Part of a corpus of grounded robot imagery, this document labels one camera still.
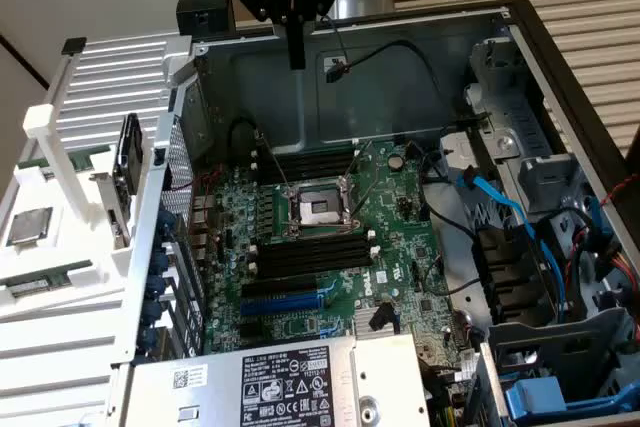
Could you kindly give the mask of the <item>green RAM stick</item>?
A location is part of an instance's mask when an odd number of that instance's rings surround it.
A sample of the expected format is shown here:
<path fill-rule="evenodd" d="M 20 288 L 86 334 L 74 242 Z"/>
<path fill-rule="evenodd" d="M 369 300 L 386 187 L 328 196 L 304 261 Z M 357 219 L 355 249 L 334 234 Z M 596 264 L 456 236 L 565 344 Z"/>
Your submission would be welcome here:
<path fill-rule="evenodd" d="M 33 295 L 40 292 L 59 290 L 71 285 L 70 272 L 92 267 L 90 260 L 49 267 L 41 271 L 22 273 L 17 276 L 0 280 L 15 298 Z"/>

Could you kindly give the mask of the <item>black RAM slot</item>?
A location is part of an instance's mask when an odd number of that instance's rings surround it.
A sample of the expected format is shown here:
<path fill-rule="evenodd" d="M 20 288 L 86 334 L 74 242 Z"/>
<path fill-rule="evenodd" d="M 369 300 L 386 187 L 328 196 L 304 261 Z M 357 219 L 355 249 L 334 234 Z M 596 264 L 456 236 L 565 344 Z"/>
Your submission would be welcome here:
<path fill-rule="evenodd" d="M 292 242 L 261 244 L 256 253 L 259 261 L 276 262 L 278 259 L 358 259 L 369 263 L 370 245 L 358 235 L 345 235 L 315 239 L 301 239 Z"/>
<path fill-rule="evenodd" d="M 365 248 L 318 253 L 275 252 L 269 256 L 258 256 L 254 263 L 259 275 L 277 277 L 360 268 L 370 266 L 373 261 Z"/>
<path fill-rule="evenodd" d="M 346 170 L 349 163 L 326 162 L 326 163 L 282 163 L 281 168 L 287 178 L 300 177 L 323 177 L 338 175 Z M 280 175 L 275 164 L 261 164 L 257 170 L 262 177 Z"/>
<path fill-rule="evenodd" d="M 367 267 L 372 264 L 369 257 L 337 258 L 337 259 L 302 259 L 291 262 L 257 262 L 257 277 L 262 280 L 293 277 L 300 275 L 316 275 L 324 272 Z"/>
<path fill-rule="evenodd" d="M 347 156 L 352 157 L 354 148 L 350 146 L 330 146 L 329 148 L 302 149 L 298 151 L 273 151 L 277 158 L 294 158 L 304 156 Z"/>
<path fill-rule="evenodd" d="M 329 252 L 341 250 L 368 249 L 370 242 L 363 233 L 348 233 L 324 237 L 302 238 L 288 242 L 257 243 L 252 245 L 252 253 L 271 255 L 275 252 Z"/>
<path fill-rule="evenodd" d="M 346 152 L 316 152 L 305 155 L 279 155 L 277 160 L 285 169 L 302 168 L 307 166 L 343 166 L 347 167 L 353 158 L 351 151 Z"/>

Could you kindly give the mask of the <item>black box device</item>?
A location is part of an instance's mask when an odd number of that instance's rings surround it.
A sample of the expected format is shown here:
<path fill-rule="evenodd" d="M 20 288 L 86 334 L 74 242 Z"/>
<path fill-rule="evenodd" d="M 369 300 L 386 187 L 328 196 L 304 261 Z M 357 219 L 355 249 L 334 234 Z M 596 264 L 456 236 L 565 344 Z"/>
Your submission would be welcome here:
<path fill-rule="evenodd" d="M 180 34 L 192 37 L 236 31 L 232 0 L 178 0 L 176 21 Z"/>

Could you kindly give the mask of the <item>open grey PC case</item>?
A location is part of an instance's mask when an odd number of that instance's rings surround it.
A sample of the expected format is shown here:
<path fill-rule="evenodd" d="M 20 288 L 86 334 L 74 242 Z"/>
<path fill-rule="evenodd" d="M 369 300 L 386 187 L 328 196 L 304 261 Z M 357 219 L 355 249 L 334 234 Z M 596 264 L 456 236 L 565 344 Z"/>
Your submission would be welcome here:
<path fill-rule="evenodd" d="M 529 215 L 509 198 L 480 131 L 484 117 L 465 100 L 474 81 L 472 47 L 509 37 L 519 47 L 544 108 L 582 170 L 581 207 Z M 136 367 L 213 354 L 203 350 L 206 287 L 190 245 L 198 188 L 221 166 L 248 163 L 273 151 L 350 146 L 359 153 L 378 142 L 410 145 L 430 156 L 419 189 L 434 217 L 448 283 L 466 287 L 454 308 L 472 329 L 465 371 L 444 377 L 418 366 L 429 427 L 482 427 L 465 415 L 481 346 L 495 325 L 472 247 L 477 230 L 522 227 L 555 285 L 556 320 L 589 319 L 620 307 L 640 336 L 640 181 L 598 119 L 549 34 L 525 0 L 429 9 L 350 22 L 321 22 L 306 43 L 306 67 L 290 70 L 284 43 L 261 31 L 230 39 L 196 38 L 170 77 L 170 103 L 151 149 L 140 223 L 124 297 L 108 427 L 125 427 L 125 403 Z M 176 216 L 163 242 L 157 215 Z M 162 317 L 150 327 L 156 348 L 137 348 L 151 253 L 169 259 Z"/>

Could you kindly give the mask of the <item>thin metal locking lever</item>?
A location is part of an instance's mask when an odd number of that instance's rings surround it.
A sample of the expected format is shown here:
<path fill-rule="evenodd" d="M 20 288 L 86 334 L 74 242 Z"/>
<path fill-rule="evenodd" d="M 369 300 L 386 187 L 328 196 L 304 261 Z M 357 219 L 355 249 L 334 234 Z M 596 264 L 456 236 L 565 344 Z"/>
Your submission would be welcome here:
<path fill-rule="evenodd" d="M 282 183 L 286 186 L 287 189 L 287 196 L 291 196 L 291 187 L 290 184 L 288 182 L 288 179 L 284 173 L 284 170 L 281 167 L 281 164 L 277 158 L 277 156 L 275 155 L 269 141 L 267 140 L 267 137 L 265 136 L 265 134 L 260 130 L 260 129 L 256 129 L 255 130 L 255 139 L 256 139 L 256 143 L 259 144 L 269 155 L 269 157 L 271 158 L 271 162 L 273 163 L 273 165 L 275 166 L 275 168 L 278 170 L 279 175 L 281 177 Z"/>

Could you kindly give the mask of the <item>black disk drive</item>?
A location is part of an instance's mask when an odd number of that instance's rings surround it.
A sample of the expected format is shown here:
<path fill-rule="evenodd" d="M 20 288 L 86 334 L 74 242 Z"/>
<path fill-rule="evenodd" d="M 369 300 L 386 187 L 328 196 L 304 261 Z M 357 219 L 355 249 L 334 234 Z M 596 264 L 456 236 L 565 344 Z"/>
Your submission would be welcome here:
<path fill-rule="evenodd" d="M 143 160 L 143 132 L 139 118 L 136 113 L 129 113 L 122 124 L 112 171 L 116 184 L 125 188 L 129 195 L 138 192 Z"/>

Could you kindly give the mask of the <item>metal CPU socket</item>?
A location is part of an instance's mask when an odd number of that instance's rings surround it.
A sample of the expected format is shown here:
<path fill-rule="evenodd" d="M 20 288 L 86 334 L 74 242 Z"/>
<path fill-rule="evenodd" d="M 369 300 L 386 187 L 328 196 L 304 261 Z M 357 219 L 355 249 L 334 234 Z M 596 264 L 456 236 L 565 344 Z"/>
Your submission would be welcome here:
<path fill-rule="evenodd" d="M 349 176 L 291 184 L 283 192 L 287 213 L 279 221 L 282 235 L 299 239 L 358 230 L 361 222 L 356 218 L 352 191 Z"/>

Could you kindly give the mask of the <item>grey metal disk bay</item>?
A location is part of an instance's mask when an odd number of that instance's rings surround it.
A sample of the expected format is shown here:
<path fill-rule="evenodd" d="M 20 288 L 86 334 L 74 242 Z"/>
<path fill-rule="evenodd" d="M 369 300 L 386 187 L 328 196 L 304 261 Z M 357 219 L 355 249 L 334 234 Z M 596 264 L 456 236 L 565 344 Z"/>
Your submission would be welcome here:
<path fill-rule="evenodd" d="M 465 88 L 465 100 L 484 117 L 481 135 L 506 195 L 532 216 L 579 209 L 581 167 L 560 145 L 517 44 L 509 37 L 482 40 L 471 49 L 469 67 L 474 81 Z"/>

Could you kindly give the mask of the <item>green graphics card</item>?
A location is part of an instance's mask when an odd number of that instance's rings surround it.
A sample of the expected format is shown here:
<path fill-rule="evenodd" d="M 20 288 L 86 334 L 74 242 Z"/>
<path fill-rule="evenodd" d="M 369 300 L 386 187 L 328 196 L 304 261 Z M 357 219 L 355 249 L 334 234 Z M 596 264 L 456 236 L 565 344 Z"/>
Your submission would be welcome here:
<path fill-rule="evenodd" d="M 63 191 L 54 169 L 44 157 L 17 164 L 13 171 L 17 183 L 14 204 L 4 234 L 4 244 L 16 252 L 43 249 L 88 247 L 106 252 L 129 246 L 131 198 L 113 179 L 116 156 L 113 146 L 96 146 L 73 151 L 69 161 L 89 205 L 89 221 L 78 218 L 72 202 Z M 44 240 L 19 246 L 6 245 L 11 222 L 20 212 L 52 207 L 48 236 Z"/>

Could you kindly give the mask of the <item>green motherboard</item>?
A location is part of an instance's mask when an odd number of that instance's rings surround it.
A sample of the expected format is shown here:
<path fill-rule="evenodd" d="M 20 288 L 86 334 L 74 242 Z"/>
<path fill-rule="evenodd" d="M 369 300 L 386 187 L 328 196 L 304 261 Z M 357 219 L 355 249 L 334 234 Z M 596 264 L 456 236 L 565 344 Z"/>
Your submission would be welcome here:
<path fill-rule="evenodd" d="M 388 157 L 405 161 L 401 171 L 388 168 Z M 430 156 L 419 148 L 390 142 L 354 150 L 346 170 L 323 177 L 289 177 L 289 184 L 334 180 L 349 176 L 352 200 L 363 233 L 370 242 L 373 263 L 367 267 L 324 272 L 314 276 L 316 293 L 325 296 L 318 310 L 270 316 L 240 315 L 241 287 L 256 280 L 257 256 L 252 245 L 297 240 L 282 235 L 279 221 L 287 213 L 280 175 L 262 177 L 261 164 L 273 164 L 262 152 L 248 163 L 221 166 L 210 173 L 197 195 L 214 197 L 211 257 L 201 275 L 206 287 L 203 350 L 207 354 L 240 349 L 355 336 L 357 309 L 393 304 L 394 334 L 412 337 L 419 362 L 444 377 L 460 376 L 473 356 L 472 329 L 453 305 L 465 283 L 448 283 L 444 255 L 419 185 Z M 264 336 L 241 339 L 241 323 L 260 321 Z"/>

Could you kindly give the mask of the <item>silver CPU chip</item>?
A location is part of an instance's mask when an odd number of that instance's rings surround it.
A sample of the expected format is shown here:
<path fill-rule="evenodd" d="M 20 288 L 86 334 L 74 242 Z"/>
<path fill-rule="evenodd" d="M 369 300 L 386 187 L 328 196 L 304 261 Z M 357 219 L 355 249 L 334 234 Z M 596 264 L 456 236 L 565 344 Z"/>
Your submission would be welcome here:
<path fill-rule="evenodd" d="M 9 247 L 30 244 L 48 236 L 53 208 L 36 208 L 15 214 L 7 236 Z"/>

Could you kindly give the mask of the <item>black plastic shroud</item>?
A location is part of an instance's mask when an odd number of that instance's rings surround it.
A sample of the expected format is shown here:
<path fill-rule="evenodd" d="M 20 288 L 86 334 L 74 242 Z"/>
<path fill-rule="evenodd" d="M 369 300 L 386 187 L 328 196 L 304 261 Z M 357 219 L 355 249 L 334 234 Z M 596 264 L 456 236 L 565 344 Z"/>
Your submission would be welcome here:
<path fill-rule="evenodd" d="M 556 320 L 554 281 L 522 227 L 479 228 L 472 253 L 495 325 L 542 327 Z"/>

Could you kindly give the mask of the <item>white parts rack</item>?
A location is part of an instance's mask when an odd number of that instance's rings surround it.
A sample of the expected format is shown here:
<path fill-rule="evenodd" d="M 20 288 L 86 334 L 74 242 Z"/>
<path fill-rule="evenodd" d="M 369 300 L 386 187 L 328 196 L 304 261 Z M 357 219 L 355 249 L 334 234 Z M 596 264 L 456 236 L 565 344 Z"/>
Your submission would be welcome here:
<path fill-rule="evenodd" d="M 56 130 L 54 106 L 41 104 L 30 107 L 23 121 L 23 130 L 33 145 L 32 151 L 36 155 L 35 158 L 44 157 L 48 160 L 68 200 L 72 202 L 76 216 L 88 222 L 89 205 L 73 172 L 69 153 L 63 147 L 60 134 Z M 128 247 L 111 252 L 88 247 L 35 248 L 23 252 L 8 249 L 4 244 L 4 234 L 17 191 L 17 183 L 13 176 L 0 202 L 0 280 L 84 260 L 90 260 L 93 266 L 70 272 L 71 285 L 59 290 L 15 298 L 6 287 L 0 286 L 0 323 L 41 313 L 50 308 L 123 291 L 137 235 L 146 175 L 150 169 L 150 144 L 144 134 L 143 153 L 144 160 L 138 192 L 131 198 L 129 224 L 131 240 Z"/>

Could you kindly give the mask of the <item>grey metal drive cage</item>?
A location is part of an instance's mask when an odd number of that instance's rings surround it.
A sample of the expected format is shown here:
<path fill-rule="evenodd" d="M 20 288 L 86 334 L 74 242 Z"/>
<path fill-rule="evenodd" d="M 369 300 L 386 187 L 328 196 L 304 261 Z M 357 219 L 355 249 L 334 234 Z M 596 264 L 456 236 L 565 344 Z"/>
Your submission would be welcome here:
<path fill-rule="evenodd" d="M 636 320 L 620 307 L 575 323 L 529 327 L 501 324 L 490 330 L 465 404 L 482 427 L 519 427 L 505 393 L 523 379 L 556 377 L 567 402 L 605 397 L 640 380 Z M 523 427 L 640 427 L 640 409 L 602 417 Z"/>

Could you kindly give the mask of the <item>blue plastic latch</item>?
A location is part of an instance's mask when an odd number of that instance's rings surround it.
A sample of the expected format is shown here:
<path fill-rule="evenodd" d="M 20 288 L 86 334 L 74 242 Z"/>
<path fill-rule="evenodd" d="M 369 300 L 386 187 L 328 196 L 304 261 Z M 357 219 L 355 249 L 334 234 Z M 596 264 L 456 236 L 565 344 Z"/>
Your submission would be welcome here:
<path fill-rule="evenodd" d="M 567 402 L 556 377 L 518 380 L 505 393 L 511 419 L 519 426 L 580 420 L 640 409 L 640 380 L 605 397 Z"/>

